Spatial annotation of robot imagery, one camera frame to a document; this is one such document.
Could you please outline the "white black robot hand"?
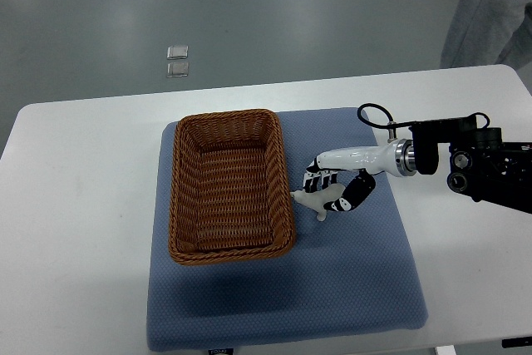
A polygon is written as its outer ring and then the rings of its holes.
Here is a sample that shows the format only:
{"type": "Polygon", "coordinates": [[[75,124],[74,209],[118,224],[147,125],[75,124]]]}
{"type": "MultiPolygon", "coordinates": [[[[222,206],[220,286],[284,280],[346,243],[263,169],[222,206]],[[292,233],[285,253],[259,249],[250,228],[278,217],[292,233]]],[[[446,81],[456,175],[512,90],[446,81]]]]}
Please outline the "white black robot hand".
{"type": "Polygon", "coordinates": [[[411,140],[395,139],[384,146],[325,151],[307,166],[302,190],[313,193],[331,184],[343,184],[346,189],[341,197],[326,203],[325,209],[328,213],[348,212],[356,209],[372,193],[376,187],[374,176],[382,172],[396,177],[410,177],[416,173],[411,140]]]}

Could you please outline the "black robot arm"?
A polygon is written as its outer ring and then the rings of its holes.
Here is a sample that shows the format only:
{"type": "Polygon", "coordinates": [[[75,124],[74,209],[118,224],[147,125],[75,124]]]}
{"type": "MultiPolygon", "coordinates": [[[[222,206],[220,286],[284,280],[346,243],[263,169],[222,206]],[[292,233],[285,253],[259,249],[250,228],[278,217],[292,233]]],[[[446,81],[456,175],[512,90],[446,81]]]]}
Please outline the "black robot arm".
{"type": "Polygon", "coordinates": [[[416,121],[412,133],[417,172],[433,175],[439,145],[449,146],[450,190],[513,210],[531,212],[531,144],[504,142],[499,127],[477,125],[478,114],[416,121]]]}

